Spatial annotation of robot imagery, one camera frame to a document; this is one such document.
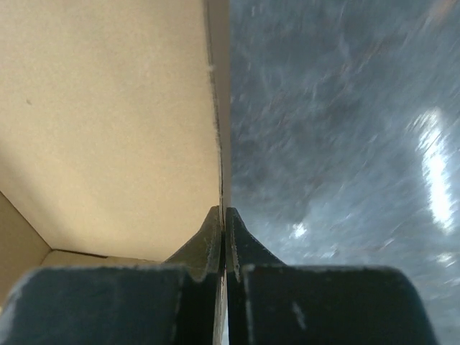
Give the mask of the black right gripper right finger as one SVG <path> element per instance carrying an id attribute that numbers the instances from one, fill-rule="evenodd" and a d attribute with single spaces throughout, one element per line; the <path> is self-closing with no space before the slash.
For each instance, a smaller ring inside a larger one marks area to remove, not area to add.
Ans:
<path id="1" fill-rule="evenodd" d="M 288 265 L 225 220 L 231 344 L 436 344 L 412 282 L 387 266 Z"/>

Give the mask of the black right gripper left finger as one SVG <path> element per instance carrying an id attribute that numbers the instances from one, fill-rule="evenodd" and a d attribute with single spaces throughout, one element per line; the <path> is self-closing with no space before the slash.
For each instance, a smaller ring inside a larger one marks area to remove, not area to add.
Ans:
<path id="1" fill-rule="evenodd" d="M 221 214 L 162 264 L 44 267 L 1 313 L 3 344 L 220 344 Z"/>

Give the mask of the brown cardboard box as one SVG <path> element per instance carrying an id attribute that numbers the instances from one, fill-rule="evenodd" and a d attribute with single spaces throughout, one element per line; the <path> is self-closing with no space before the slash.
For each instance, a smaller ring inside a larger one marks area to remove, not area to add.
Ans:
<path id="1" fill-rule="evenodd" d="M 1 313 L 28 273 L 159 265 L 229 196 L 227 1 L 1 3 Z"/>

